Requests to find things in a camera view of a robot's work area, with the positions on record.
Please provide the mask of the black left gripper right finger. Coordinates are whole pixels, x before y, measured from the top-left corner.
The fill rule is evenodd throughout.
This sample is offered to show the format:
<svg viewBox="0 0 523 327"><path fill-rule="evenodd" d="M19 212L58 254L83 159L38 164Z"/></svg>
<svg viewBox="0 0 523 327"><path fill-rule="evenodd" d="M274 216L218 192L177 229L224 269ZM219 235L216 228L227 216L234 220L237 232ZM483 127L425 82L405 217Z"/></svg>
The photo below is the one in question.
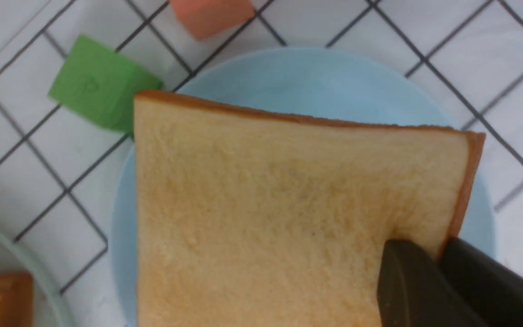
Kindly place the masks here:
<svg viewBox="0 0 523 327"><path fill-rule="evenodd" d="M444 249L440 269L490 327L523 327L523 277L459 238Z"/></svg>

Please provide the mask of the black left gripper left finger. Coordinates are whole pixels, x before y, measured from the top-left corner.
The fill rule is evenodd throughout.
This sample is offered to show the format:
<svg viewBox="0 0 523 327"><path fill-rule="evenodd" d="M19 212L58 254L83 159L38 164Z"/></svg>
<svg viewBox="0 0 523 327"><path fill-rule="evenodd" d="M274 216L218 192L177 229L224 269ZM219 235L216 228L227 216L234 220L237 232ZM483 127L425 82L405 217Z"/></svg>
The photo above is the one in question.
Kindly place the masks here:
<svg viewBox="0 0 523 327"><path fill-rule="evenodd" d="M384 327L486 327L434 260L407 240L385 242L376 298Z"/></svg>

